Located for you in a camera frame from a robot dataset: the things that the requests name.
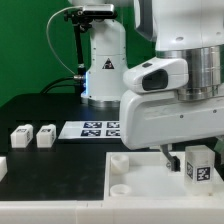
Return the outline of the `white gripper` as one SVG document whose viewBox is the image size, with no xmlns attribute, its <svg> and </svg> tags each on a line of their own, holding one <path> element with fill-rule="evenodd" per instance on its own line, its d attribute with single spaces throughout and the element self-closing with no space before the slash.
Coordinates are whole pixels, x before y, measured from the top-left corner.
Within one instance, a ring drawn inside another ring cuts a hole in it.
<svg viewBox="0 0 224 224">
<path fill-rule="evenodd" d="M 180 172 L 172 143 L 216 137 L 215 151 L 224 164 L 224 96 L 181 102 L 174 91 L 136 94 L 128 90 L 120 104 L 121 140 L 129 149 L 160 146 L 166 167 Z"/>
</svg>

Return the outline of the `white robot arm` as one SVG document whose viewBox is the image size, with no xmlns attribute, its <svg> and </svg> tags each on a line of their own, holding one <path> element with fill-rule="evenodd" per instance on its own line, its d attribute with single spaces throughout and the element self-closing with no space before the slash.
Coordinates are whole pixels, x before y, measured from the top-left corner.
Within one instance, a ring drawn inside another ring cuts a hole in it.
<svg viewBox="0 0 224 224">
<path fill-rule="evenodd" d="M 156 56 L 124 73 L 120 135 L 130 149 L 224 134 L 224 0 L 133 0 Z"/>
</svg>

